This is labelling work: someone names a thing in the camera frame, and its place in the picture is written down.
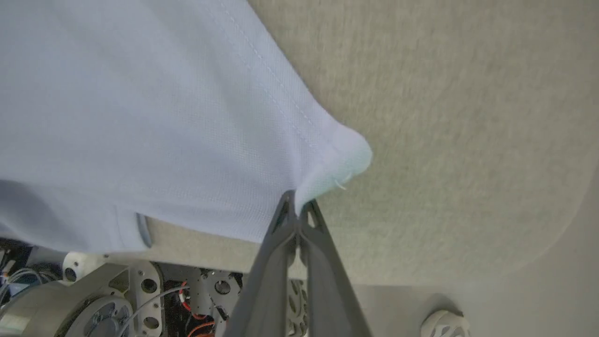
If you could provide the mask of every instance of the white cloth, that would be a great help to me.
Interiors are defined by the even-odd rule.
[[[5,1],[0,46],[0,223],[35,244],[143,249],[136,213],[259,242],[371,161],[244,0]]]

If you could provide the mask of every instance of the white floor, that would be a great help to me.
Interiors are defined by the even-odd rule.
[[[426,316],[451,303],[474,337],[599,336],[599,179],[560,240],[518,272],[438,287],[362,286],[356,293],[376,337],[417,337]]]

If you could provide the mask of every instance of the stitching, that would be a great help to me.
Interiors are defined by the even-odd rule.
[[[214,24],[216,26],[219,27],[219,29],[222,31],[223,35],[225,36],[227,42],[231,45],[231,47],[233,47],[233,50],[236,50],[235,45],[231,42],[231,39],[229,38],[229,35],[225,32],[225,30],[223,29],[223,27],[219,24],[219,22],[216,20],[216,18],[214,17],[212,11],[210,10],[210,8],[208,6],[206,6],[207,9],[207,13],[210,16],[210,19],[214,22]],[[235,52],[235,54],[237,55],[237,57],[239,58],[239,60],[241,61],[241,63],[243,63],[246,68],[251,71],[252,68],[251,66],[246,62],[246,60],[239,54],[239,52]],[[295,132],[297,133],[297,135],[300,137],[300,139],[305,142],[308,147],[314,149],[314,151],[316,152],[316,155],[319,157],[321,163],[323,164],[323,168],[325,169],[325,171],[328,174],[328,179],[329,180],[333,180],[334,179],[334,175],[331,174],[331,171],[328,169],[327,165],[325,165],[325,160],[324,157],[322,156],[322,154],[316,149],[316,147],[311,144],[299,131],[299,129],[295,126],[295,124],[291,121],[291,119],[287,118],[287,115],[285,114],[285,112],[283,112],[283,110],[281,109],[281,107],[279,106],[277,100],[268,92],[268,90],[266,90],[266,87],[264,85],[262,85],[261,81],[258,81],[259,86],[262,88],[262,90],[268,95],[268,97],[271,99],[271,101],[275,104],[275,106],[277,107],[277,110],[279,111],[279,113],[281,113],[281,115],[283,115],[287,121],[289,122],[289,125],[295,130]]]
[[[291,99],[291,101],[293,102],[295,108],[301,113],[301,115],[306,119],[306,121],[308,122],[308,124],[310,124],[314,130],[318,133],[319,136],[323,137],[327,144],[332,147],[333,149],[335,149],[335,151],[339,154],[339,156],[341,155],[341,150],[339,150],[333,143],[330,142],[329,138],[325,137],[321,132],[319,132],[318,128],[316,128],[314,126],[314,124],[312,123],[312,121],[310,120],[310,118],[308,118],[308,116],[306,115],[305,111],[299,107],[299,105],[297,104],[297,102],[295,101],[295,99],[293,98],[293,95],[291,95],[289,93],[289,91],[287,90],[287,88],[285,87],[285,85],[283,84],[283,82],[281,82],[281,80],[279,79],[279,77],[274,73],[274,71],[266,64],[266,61],[264,60],[264,58],[262,57],[262,55],[260,55],[260,53],[256,50],[256,47],[254,47],[254,45],[252,44],[252,42],[250,41],[250,38],[247,37],[246,33],[242,30],[242,28],[239,26],[239,24],[237,23],[237,21],[235,20],[235,18],[233,18],[233,15],[231,13],[229,13],[229,11],[227,10],[225,4],[223,3],[222,0],[219,0],[220,6],[223,8],[223,10],[225,11],[225,13],[229,16],[229,18],[231,19],[231,22],[235,25],[235,28],[237,29],[237,31],[239,33],[241,33],[243,35],[243,37],[245,38],[246,42],[248,43],[248,45],[252,48],[252,50],[254,51],[254,53],[256,54],[256,56],[258,57],[258,59],[260,59],[260,61],[262,62],[262,65],[266,67],[266,69],[268,70],[268,72],[273,76],[273,78],[277,81],[277,83],[279,84],[279,86],[283,89],[283,91],[289,96],[289,99]]]

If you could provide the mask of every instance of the beige fabric surface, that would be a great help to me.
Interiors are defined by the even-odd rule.
[[[354,282],[506,273],[568,226],[599,158],[599,2],[250,3],[373,148],[369,171],[319,199]],[[248,270],[257,251],[150,229],[145,258]]]

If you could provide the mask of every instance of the gray floor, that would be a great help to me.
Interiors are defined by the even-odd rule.
[[[532,264],[503,278],[427,287],[357,287],[376,337],[416,337],[449,303],[474,337],[597,336],[599,331],[599,182],[560,240]]]

